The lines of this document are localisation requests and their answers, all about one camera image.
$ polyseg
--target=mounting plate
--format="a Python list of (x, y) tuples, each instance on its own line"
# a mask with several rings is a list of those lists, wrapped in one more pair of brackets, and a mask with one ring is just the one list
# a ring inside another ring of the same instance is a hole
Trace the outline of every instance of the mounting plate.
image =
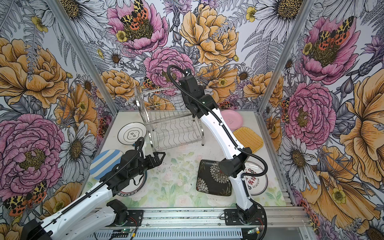
[[(237, 209), (224, 209), (224, 217), (225, 217), (225, 225), (227, 226), (244, 225), (239, 220)], [(256, 212), (254, 221), (252, 221), (248, 225), (261, 225), (260, 221), (257, 218), (260, 218), (262, 221), (264, 221), (265, 217), (266, 216), (262, 214), (260, 209), (260, 211)]]
[[(137, 226), (141, 226), (144, 210), (127, 210), (127, 212), (128, 216), (133, 218), (137, 222)], [(128, 218), (123, 225), (111, 224), (108, 227), (136, 227), (136, 223)]]

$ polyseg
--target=red wire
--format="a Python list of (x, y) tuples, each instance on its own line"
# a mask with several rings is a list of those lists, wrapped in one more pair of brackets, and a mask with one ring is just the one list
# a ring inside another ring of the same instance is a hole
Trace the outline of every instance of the red wire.
[(258, 219), (258, 220), (261, 222), (261, 224), (262, 224), (262, 229), (260, 229), (260, 231), (261, 231), (261, 230), (264, 229), (263, 221), (262, 221), (259, 217), (258, 217), (257, 219)]

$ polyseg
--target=white plate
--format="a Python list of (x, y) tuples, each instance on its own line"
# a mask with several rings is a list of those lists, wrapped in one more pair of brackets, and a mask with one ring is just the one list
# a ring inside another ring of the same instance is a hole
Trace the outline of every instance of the white plate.
[(118, 192), (119, 196), (128, 197), (140, 191), (147, 181), (147, 171), (143, 175), (137, 175), (129, 181), (129, 185)]
[(132, 122), (121, 128), (118, 133), (118, 140), (122, 144), (132, 145), (139, 137), (145, 137), (147, 129), (145, 125), (140, 122)]
[[(245, 172), (261, 173), (263, 168), (254, 162), (245, 162)], [(245, 183), (247, 184), (248, 192), (252, 196), (260, 195), (265, 192), (268, 186), (268, 178), (266, 175), (261, 177), (245, 176)]]

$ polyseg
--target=yellow flower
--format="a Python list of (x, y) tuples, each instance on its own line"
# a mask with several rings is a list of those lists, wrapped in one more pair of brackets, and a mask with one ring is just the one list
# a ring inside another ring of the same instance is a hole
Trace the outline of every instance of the yellow flower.
[(257, 12), (255, 7), (248, 7), (247, 8), (247, 14), (245, 18), (249, 20), (250, 22), (253, 22), (255, 20), (255, 13)]
[(362, 234), (369, 228), (369, 220), (379, 219), (380, 211), (375, 210), (376, 205), (369, 198), (359, 182), (353, 181), (356, 171), (352, 168), (352, 162), (335, 147), (322, 146), (319, 149), (319, 169), (315, 171), (320, 179), (317, 189), (310, 185), (303, 197), (307, 199), (310, 207), (318, 214), (323, 215), (329, 221), (336, 217), (336, 226), (345, 228), (353, 223), (355, 218), (361, 218), (362, 225), (357, 230)]
[(97, 53), (98, 53), (98, 55), (99, 55), (102, 59), (104, 59), (104, 53), (101, 51), (101, 49), (97, 49)]
[(282, 137), (280, 118), (268, 118), (266, 120), (266, 127), (268, 129), (269, 136), (271, 136), (272, 143), (276, 151), (279, 150)]
[[(123, 71), (105, 71), (101, 74), (101, 78), (113, 99), (115, 99), (116, 96), (119, 96), (128, 101), (135, 94), (134, 87), (139, 87), (140, 85), (139, 81), (135, 80)], [(99, 98), (102, 98), (98, 89), (96, 94)]]
[(44, 31), (46, 33), (48, 32), (48, 28), (42, 24), (41, 18), (38, 18), (36, 16), (32, 16), (31, 20), (32, 20), (33, 24), (36, 25), (36, 28), (39, 31)]
[(40, 215), (40, 218), (49, 217), (68, 206), (68, 204), (76, 199), (80, 189), (81, 183), (79, 182), (70, 182), (62, 185), (50, 199), (44, 202), (43, 209), (46, 210), (46, 213)]
[(122, 43), (128, 40), (126, 33), (124, 31), (118, 31), (118, 33), (116, 33), (116, 37), (119, 40), (119, 42), (122, 42)]
[(199, 5), (199, 14), (196, 16), (189, 11), (183, 18), (180, 34), (188, 42), (187, 46), (196, 46), (200, 51), (200, 63), (224, 66), (229, 59), (236, 55), (238, 32), (235, 27), (229, 29), (219, 37), (213, 34), (227, 22), (227, 18), (218, 15), (217, 11), (209, 5)]
[(43, 108), (49, 108), (68, 93), (67, 74), (48, 49), (38, 46), (37, 65), (29, 81), (26, 57), (29, 47), (23, 40), (14, 39), (10, 43), (0, 38), (0, 96), (12, 97), (8, 104), (18, 102), (23, 94), (34, 96)]
[(15, 223), (10, 227), (6, 223), (0, 223), (0, 239), (1, 240), (19, 240), (23, 231), (23, 227)]
[(345, 153), (353, 158), (353, 169), (364, 182), (376, 188), (384, 180), (384, 69), (367, 77), (354, 88), (354, 105), (347, 108), (357, 118), (347, 135), (340, 135)]
[(338, 204), (345, 204), (346, 202), (345, 192), (343, 190), (339, 190), (338, 188), (334, 188), (332, 193), (332, 199)]
[(88, 130), (96, 136), (99, 124), (96, 105), (80, 84), (76, 84), (76, 89), (71, 91), (70, 97), (60, 98), (57, 104), (54, 113), (58, 125), (74, 125), (77, 130), (81, 122), (84, 122), (88, 124)]
[[(244, 96), (246, 98), (253, 97), (256, 98), (258, 96), (263, 96), (265, 93), (265, 90), (269, 84), (269, 81), (271, 80), (272, 71), (267, 72), (266, 74), (259, 74), (253, 76), (253, 78), (250, 79), (252, 84), (245, 85), (244, 90)], [(269, 99), (269, 102), (272, 104), (274, 108), (276, 108), (280, 100), (283, 98), (283, 77), (280, 76), (279, 80), (273, 89), (273, 93), (271, 95), (271, 98)]]
[(308, 55), (310, 53), (310, 50), (312, 49), (312, 43), (307, 43), (303, 48), (303, 54)]
[(147, 109), (159, 109), (159, 110), (171, 110), (175, 109), (175, 106), (171, 102), (169, 102), (166, 98), (161, 98), (157, 95), (153, 95), (153, 97), (148, 99), (148, 102), (144, 102), (144, 105)]
[(210, 65), (208, 67), (200, 68), (200, 71), (197, 73), (197, 76), (200, 78), (209, 81), (207, 89), (211, 88), (213, 94), (213, 99), (220, 103), (224, 101), (229, 95), (230, 92), (236, 90), (236, 82), (240, 83), (240, 78), (237, 75), (237, 68), (221, 68)]

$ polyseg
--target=metal dish rack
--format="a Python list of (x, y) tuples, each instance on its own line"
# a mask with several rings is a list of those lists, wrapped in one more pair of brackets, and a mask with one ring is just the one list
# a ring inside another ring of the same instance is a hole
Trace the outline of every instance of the metal dish rack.
[[(184, 104), (180, 90), (175, 87), (159, 88), (140, 93), (136, 87), (134, 90), (136, 105), (147, 128), (153, 151), (161, 151), (198, 141), (204, 145), (204, 131), (201, 121), (192, 117), (192, 113)], [(176, 91), (172, 97), (174, 109), (170, 102), (164, 99), (158, 102), (153, 101), (154, 96), (159, 97), (157, 93), (167, 90)]]

